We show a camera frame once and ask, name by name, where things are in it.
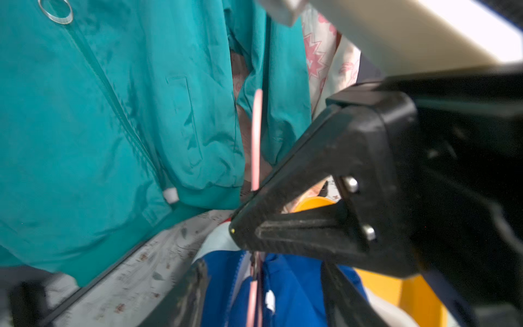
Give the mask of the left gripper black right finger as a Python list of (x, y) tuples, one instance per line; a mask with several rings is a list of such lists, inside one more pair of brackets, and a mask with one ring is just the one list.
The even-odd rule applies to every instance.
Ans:
[(232, 239), (249, 251), (415, 275), (420, 141), (406, 94), (355, 87), (336, 94), (234, 213)]

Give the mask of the pink wire hanger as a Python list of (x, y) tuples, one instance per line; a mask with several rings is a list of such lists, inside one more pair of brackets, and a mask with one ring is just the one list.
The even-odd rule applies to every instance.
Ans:
[[(251, 191), (254, 193), (260, 188), (261, 162), (261, 129), (262, 129), (262, 102), (263, 91), (258, 89), (254, 95), (251, 125)], [(249, 288), (249, 302), (247, 306), (247, 327), (262, 326), (262, 303), (259, 292), (262, 288), (260, 252), (251, 255), (251, 283)]]

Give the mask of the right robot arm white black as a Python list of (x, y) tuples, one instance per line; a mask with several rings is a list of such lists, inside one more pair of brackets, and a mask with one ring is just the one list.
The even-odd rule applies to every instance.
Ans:
[(313, 6), (388, 76), (522, 62), (522, 28), (480, 1), (260, 1), (293, 26)]

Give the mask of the blue red white jacket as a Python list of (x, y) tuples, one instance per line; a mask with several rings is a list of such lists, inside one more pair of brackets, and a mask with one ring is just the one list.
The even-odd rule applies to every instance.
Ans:
[[(240, 249), (219, 224), (195, 259), (207, 265), (210, 278), (202, 326), (245, 326), (251, 277), (251, 253)], [(262, 260), (263, 326), (327, 326), (321, 261), (268, 253)]]

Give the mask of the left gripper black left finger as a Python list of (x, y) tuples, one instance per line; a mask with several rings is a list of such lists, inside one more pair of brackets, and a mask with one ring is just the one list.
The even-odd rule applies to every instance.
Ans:
[(208, 266), (198, 259), (139, 327), (201, 326), (209, 282)]

